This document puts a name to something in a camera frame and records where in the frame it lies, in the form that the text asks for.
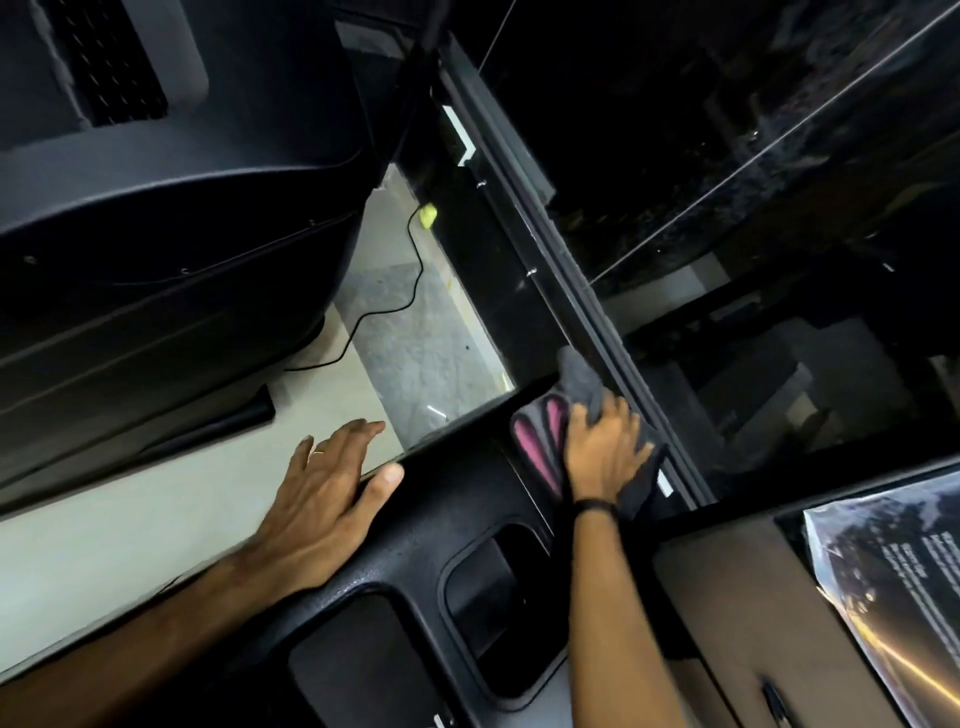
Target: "black wristband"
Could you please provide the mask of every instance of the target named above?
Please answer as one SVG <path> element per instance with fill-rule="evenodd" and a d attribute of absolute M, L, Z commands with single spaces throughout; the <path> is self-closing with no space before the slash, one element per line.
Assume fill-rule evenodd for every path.
<path fill-rule="evenodd" d="M 577 500 L 573 504 L 573 519 L 585 511 L 606 511 L 611 515 L 614 521 L 620 520 L 620 512 L 616 509 L 616 504 L 598 497 L 585 497 Z"/>

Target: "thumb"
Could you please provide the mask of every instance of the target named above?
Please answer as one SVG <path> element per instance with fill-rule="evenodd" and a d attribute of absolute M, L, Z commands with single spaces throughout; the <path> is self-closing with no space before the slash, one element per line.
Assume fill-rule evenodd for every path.
<path fill-rule="evenodd" d="M 373 518 L 394 494 L 396 486 L 403 480 L 403 475 L 403 466 L 399 463 L 387 463 L 380 468 L 344 518 L 366 535 Z"/>

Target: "finger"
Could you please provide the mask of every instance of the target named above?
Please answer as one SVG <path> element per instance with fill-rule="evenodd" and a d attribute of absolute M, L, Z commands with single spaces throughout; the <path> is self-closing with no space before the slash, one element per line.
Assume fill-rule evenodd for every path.
<path fill-rule="evenodd" d="M 321 443 L 318 443 L 316 447 L 313 448 L 313 452 L 310 453 L 310 456 L 306 461 L 307 470 L 314 470 L 318 465 L 320 465 L 320 458 L 326 457 L 326 452 L 330 448 L 329 439 L 323 440 Z"/>
<path fill-rule="evenodd" d="M 654 444 L 647 443 L 643 446 L 643 449 L 634 456 L 634 464 L 636 469 L 639 470 L 640 467 L 650 459 L 650 455 L 653 454 Z"/>
<path fill-rule="evenodd" d="M 569 423 L 566 426 L 566 440 L 569 442 L 587 431 L 587 407 L 574 402 L 570 407 Z"/>
<path fill-rule="evenodd" d="M 329 455 L 329 457 L 312 458 L 308 470 L 316 470 L 323 462 L 329 461 L 335 463 L 339 459 L 340 452 L 349 436 L 355 432 L 358 427 L 362 427 L 366 423 L 366 420 L 351 420 L 345 425 L 338 427 L 337 430 L 325 440 L 326 449 L 324 450 L 324 455 Z"/>
<path fill-rule="evenodd" d="M 367 487 L 364 488 L 354 506 L 344 515 L 348 528 L 356 529 L 366 537 L 373 518 L 394 494 L 396 487 L 403 480 L 403 475 L 403 466 L 399 463 L 387 463 L 380 468 L 367 483 Z"/>
<path fill-rule="evenodd" d="M 364 423 L 364 426 L 353 432 L 344 442 L 337 463 L 337 470 L 351 473 L 359 478 L 360 468 L 363 467 L 363 461 L 367 457 L 367 447 L 371 440 L 383 432 L 386 427 L 387 424 L 382 421 Z"/>
<path fill-rule="evenodd" d="M 386 423 L 364 423 L 347 437 L 341 448 L 340 459 L 333 471 L 321 471 L 314 477 L 320 478 L 321 488 L 331 503 L 331 513 L 343 514 L 356 496 L 360 482 L 360 469 L 367 457 L 367 446 L 386 427 Z"/>
<path fill-rule="evenodd" d="M 623 397 L 616 398 L 616 414 L 624 425 L 630 423 L 630 405 Z"/>
<path fill-rule="evenodd" d="M 303 472 L 303 469 L 306 468 L 307 458 L 310 457 L 310 449 L 312 447 L 313 438 L 310 435 L 300 440 L 300 444 L 297 445 L 297 449 L 294 450 L 294 454 L 290 457 L 286 477 L 293 477 Z"/>
<path fill-rule="evenodd" d="M 634 448 L 636 448 L 636 440 L 640 436 L 640 416 L 634 412 L 630 416 L 630 438 L 631 442 L 634 443 Z"/>
<path fill-rule="evenodd" d="M 616 397 L 609 389 L 603 391 L 603 417 L 616 417 Z"/>

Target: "gray microfiber cloth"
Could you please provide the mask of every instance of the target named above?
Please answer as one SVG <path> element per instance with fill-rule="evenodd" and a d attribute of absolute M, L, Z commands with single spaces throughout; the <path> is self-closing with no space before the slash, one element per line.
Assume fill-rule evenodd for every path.
<path fill-rule="evenodd" d="M 588 424 L 595 425 L 603 410 L 603 381 L 587 361 L 572 347 L 557 354 L 560 381 L 542 397 L 520 407 L 511 419 L 511 433 L 527 462 L 540 476 L 557 500 L 563 499 L 569 486 L 564 466 L 564 439 L 570 407 L 587 407 Z M 660 434 L 644 423 L 636 450 L 653 443 L 654 451 L 633 480 L 617 498 L 621 518 L 632 521 L 653 492 L 662 460 Z"/>

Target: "cable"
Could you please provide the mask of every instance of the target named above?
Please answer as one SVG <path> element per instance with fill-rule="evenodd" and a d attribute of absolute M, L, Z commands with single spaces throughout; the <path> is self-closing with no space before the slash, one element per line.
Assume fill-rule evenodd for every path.
<path fill-rule="evenodd" d="M 420 264 L 420 270 L 417 273 L 417 278 L 414 280 L 414 292 L 413 292 L 413 295 L 410 297 L 410 301 L 407 304 L 402 305 L 400 308 L 389 308 L 383 311 L 367 311 L 367 313 L 365 313 L 363 316 L 357 319 L 357 323 L 353 325 L 353 331 L 350 332 L 349 339 L 347 339 L 347 343 L 344 345 L 344 350 L 340 352 L 340 356 L 333 359 L 332 361 L 325 361 L 323 364 L 311 364 L 310 366 L 307 366 L 307 367 L 290 367 L 289 369 L 284 369 L 283 370 L 284 372 L 309 372 L 313 369 L 322 369 L 323 367 L 328 367 L 331 364 L 336 364 L 338 361 L 344 358 L 344 356 L 347 355 L 347 350 L 350 348 L 350 344 L 353 341 L 353 336 L 356 334 L 357 329 L 360 328 L 361 321 L 363 321 L 368 316 L 380 316 L 384 313 L 399 313 L 400 311 L 407 310 L 410 306 L 414 304 L 414 301 L 417 299 L 417 285 L 420 283 L 420 277 L 423 275 L 423 258 L 420 257 L 420 251 L 417 249 L 417 243 L 414 240 L 414 234 L 410 232 L 410 225 L 413 223 L 414 218 L 417 217 L 417 213 L 420 212 L 423 209 L 423 207 L 424 207 L 423 205 L 420 205 L 419 207 L 417 207 L 417 209 L 414 210 L 413 214 L 410 215 L 410 219 L 407 220 L 407 237 L 410 238 L 410 244 L 414 247 L 414 253 L 417 254 L 417 263 Z"/>

